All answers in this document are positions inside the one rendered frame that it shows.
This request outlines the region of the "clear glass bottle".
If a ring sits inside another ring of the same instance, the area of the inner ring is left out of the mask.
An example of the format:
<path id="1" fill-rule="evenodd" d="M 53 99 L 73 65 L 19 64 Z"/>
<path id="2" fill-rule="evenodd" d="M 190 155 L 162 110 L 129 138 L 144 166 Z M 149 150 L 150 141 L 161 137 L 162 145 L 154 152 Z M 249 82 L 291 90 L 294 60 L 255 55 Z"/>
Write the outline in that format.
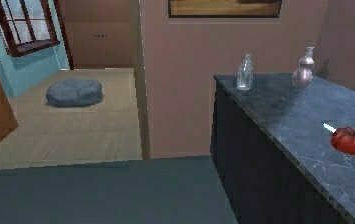
<path id="1" fill-rule="evenodd" d="M 240 65 L 237 77 L 237 88 L 247 91 L 251 88 L 253 80 L 252 55 L 246 54 L 243 63 Z"/>

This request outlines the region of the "dark counter with marble top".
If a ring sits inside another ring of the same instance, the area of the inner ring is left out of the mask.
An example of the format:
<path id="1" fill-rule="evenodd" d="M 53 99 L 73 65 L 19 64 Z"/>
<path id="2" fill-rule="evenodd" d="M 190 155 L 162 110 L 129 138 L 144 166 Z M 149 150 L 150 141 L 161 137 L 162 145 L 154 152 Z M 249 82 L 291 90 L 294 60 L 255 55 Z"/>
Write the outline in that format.
<path id="1" fill-rule="evenodd" d="M 258 74 L 248 91 L 215 78 L 211 155 L 237 224 L 355 224 L 355 155 L 331 144 L 355 130 L 355 91 Z"/>

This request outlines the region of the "blue-grey floor cushion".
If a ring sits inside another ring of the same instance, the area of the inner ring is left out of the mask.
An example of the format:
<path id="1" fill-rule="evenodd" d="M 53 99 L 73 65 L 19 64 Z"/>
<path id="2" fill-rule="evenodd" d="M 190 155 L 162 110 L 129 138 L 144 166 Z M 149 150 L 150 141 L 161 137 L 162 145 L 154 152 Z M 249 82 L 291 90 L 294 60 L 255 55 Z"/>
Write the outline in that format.
<path id="1" fill-rule="evenodd" d="M 52 84 L 46 92 L 51 106 L 86 107 L 102 101 L 102 84 L 96 80 L 68 78 Z"/>

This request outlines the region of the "brown wooden cupboard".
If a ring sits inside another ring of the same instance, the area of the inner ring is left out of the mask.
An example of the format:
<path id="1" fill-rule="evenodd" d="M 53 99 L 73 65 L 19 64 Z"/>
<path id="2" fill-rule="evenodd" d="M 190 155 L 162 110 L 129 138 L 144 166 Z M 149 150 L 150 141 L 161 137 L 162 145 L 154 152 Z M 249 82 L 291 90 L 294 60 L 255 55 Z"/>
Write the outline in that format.
<path id="1" fill-rule="evenodd" d="M 71 69 L 131 68 L 130 0 L 55 0 Z"/>

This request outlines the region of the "red tomato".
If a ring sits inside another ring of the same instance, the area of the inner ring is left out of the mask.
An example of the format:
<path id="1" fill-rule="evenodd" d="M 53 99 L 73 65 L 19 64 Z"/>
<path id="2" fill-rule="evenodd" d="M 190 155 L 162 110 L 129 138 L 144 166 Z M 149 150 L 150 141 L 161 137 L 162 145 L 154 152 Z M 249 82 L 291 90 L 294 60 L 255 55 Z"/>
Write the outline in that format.
<path id="1" fill-rule="evenodd" d="M 350 127 L 337 128 L 331 136 L 330 144 L 337 151 L 355 155 L 355 130 Z"/>

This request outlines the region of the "dark red framed window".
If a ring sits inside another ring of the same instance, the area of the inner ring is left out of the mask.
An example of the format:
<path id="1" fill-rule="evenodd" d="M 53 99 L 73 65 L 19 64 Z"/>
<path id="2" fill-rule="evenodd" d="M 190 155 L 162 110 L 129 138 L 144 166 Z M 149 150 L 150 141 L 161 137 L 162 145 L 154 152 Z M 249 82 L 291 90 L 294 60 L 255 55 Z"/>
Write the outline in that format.
<path id="1" fill-rule="evenodd" d="M 0 0 L 0 29 L 12 57 L 59 44 L 48 0 Z"/>

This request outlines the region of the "framed brown wall picture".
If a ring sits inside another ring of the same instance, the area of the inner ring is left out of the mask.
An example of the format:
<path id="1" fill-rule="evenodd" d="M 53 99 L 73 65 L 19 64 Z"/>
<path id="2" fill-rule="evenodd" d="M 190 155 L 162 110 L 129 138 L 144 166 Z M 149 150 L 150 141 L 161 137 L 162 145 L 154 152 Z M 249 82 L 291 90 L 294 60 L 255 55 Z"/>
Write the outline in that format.
<path id="1" fill-rule="evenodd" d="M 278 18 L 283 0 L 168 0 L 170 18 Z"/>

